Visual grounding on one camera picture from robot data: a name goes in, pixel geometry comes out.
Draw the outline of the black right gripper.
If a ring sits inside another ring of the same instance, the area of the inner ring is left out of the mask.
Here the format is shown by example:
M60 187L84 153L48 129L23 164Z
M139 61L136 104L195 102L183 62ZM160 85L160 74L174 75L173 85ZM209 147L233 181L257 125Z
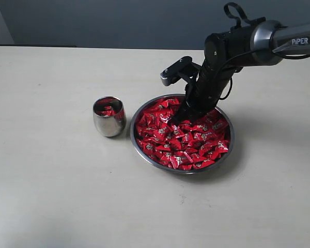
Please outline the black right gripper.
M185 120L197 120L212 111L221 98L222 92L232 76L242 67L209 63L204 60L198 79L192 82L185 100L171 117L170 123L180 124Z

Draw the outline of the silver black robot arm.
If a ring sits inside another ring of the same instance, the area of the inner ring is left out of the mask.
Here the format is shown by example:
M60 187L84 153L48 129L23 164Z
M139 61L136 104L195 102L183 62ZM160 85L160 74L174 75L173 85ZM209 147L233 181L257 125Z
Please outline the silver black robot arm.
M172 121L194 121L213 110L226 85L244 67L273 66L283 59L310 57L310 23L285 27L278 21L239 27L211 34L204 47L204 62L198 65L185 56L161 73L165 86L186 81L185 99Z

